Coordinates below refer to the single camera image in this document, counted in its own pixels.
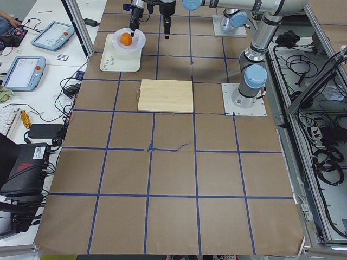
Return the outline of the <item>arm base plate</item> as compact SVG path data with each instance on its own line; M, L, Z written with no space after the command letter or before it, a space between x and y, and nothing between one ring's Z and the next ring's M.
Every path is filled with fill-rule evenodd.
M222 15L213 15L212 19L215 36L242 38L247 36L246 29L243 25L240 27L233 27L230 20Z
M261 90L255 97L239 93L238 83L222 83L224 113L227 116L267 116Z

